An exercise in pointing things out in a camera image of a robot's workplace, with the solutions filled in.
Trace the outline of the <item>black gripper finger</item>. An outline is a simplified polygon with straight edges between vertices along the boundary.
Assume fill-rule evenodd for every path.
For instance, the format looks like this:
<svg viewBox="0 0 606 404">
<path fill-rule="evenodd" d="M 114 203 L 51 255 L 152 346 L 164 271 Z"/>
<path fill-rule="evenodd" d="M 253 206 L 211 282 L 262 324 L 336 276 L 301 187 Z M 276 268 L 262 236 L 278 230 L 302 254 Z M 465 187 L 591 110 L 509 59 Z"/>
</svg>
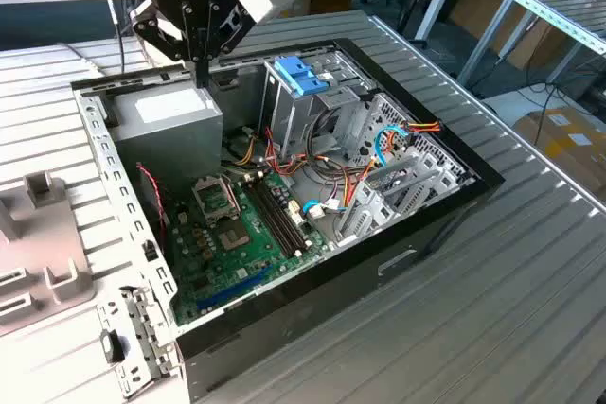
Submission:
<svg viewBox="0 0 606 404">
<path fill-rule="evenodd" d="M 243 40 L 255 21 L 238 0 L 210 0 L 203 34 L 203 86 L 209 82 L 209 65 L 229 54 Z"/>
<path fill-rule="evenodd" d="M 151 44 L 172 61 L 182 61 L 196 87 L 203 86 L 203 46 L 198 28 L 187 12 L 190 4 L 184 0 L 146 0 L 131 13 L 135 34 Z M 163 16 L 180 32 L 175 38 L 164 31 L 158 16 Z"/>
</svg>

